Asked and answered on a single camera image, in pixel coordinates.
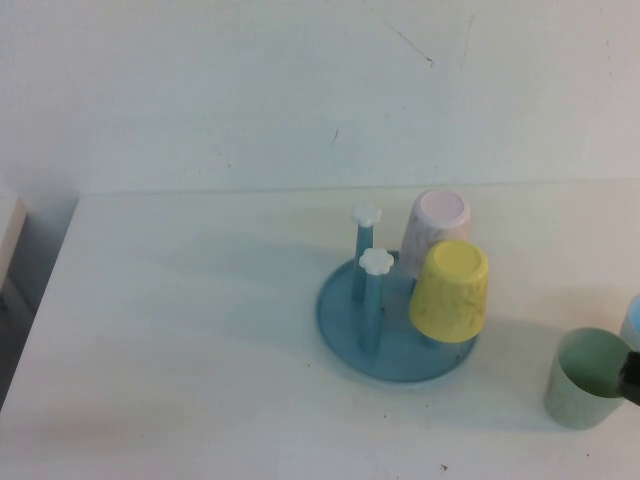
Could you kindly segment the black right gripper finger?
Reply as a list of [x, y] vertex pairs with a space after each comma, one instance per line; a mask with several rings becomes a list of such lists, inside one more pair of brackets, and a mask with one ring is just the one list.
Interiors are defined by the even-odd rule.
[[640, 352], [626, 356], [618, 377], [618, 391], [629, 402], [640, 405]]

